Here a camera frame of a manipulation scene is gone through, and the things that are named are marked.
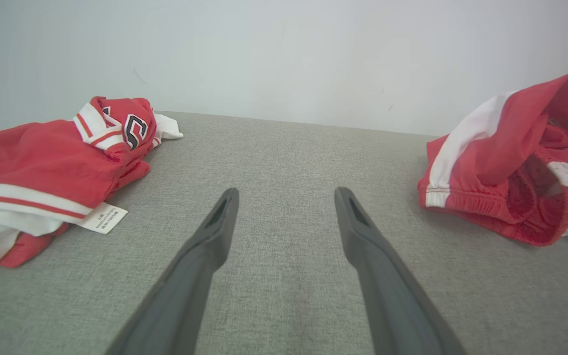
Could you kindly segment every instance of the wall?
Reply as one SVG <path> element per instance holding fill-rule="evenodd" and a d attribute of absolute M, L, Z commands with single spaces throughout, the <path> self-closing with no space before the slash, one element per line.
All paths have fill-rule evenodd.
<path fill-rule="evenodd" d="M 103 95 L 443 135 L 567 72 L 565 0 L 0 0 L 0 130 Z"/>

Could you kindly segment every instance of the red and white clothing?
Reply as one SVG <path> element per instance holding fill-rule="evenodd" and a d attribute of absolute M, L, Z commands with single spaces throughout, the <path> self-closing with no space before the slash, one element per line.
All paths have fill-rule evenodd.
<path fill-rule="evenodd" d="M 162 137 L 182 133 L 176 121 L 154 114 L 146 99 L 104 97 L 94 97 L 72 121 L 0 131 L 0 259 L 20 232 L 63 232 L 64 223 L 80 222 L 146 175 L 150 166 L 143 158 Z M 28 260 L 15 257 L 14 248 L 9 257 L 10 263 Z"/>
<path fill-rule="evenodd" d="M 422 207 L 533 245 L 568 235 L 568 75 L 489 99 L 427 150 Z"/>

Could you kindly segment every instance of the white care label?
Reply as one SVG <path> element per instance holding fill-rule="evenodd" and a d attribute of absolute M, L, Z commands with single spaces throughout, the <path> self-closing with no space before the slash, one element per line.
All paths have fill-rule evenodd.
<path fill-rule="evenodd" d="M 106 234 L 110 232 L 127 213 L 128 211 L 125 209 L 101 202 L 84 220 L 76 224 L 90 231 Z"/>

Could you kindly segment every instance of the gray tabletop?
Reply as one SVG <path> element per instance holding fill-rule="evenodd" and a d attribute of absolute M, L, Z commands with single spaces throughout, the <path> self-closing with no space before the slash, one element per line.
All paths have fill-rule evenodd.
<path fill-rule="evenodd" d="M 110 201 L 108 235 L 80 227 L 0 268 L 0 354 L 101 354 L 229 187 L 240 209 L 197 353 L 371 354 L 333 191 L 347 186 L 471 354 L 568 354 L 568 238 L 508 240 L 420 209 L 432 137 L 197 114 Z"/>

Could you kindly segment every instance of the red fabric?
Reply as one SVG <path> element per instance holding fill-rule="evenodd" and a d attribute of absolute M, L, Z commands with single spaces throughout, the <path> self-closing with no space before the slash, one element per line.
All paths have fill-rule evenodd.
<path fill-rule="evenodd" d="M 565 232 L 568 186 L 548 164 L 568 164 L 568 75 L 507 98 L 494 134 L 469 142 L 452 166 L 449 188 L 439 187 L 430 174 L 450 137 L 427 146 L 429 166 L 418 184 L 422 207 L 533 245 L 552 244 Z M 449 194 L 444 206 L 427 205 L 427 196 L 443 193 Z"/>
<path fill-rule="evenodd" d="M 143 158 L 153 148 L 156 122 L 147 99 L 94 97 L 90 104 L 99 115 L 122 124 L 121 133 L 101 133 L 89 144 L 82 138 L 93 135 L 90 123 L 76 115 L 83 132 L 72 121 L 32 123 L 0 132 L 0 183 L 14 184 L 62 196 L 90 208 L 110 198 L 115 191 L 142 178 L 150 169 Z M 111 120 L 106 127 L 115 126 Z M 124 143 L 106 150 L 94 146 L 122 134 Z M 65 232 L 67 223 L 43 236 L 20 233 L 12 250 L 0 261 L 3 267 L 19 267 L 48 247 L 53 236 Z"/>

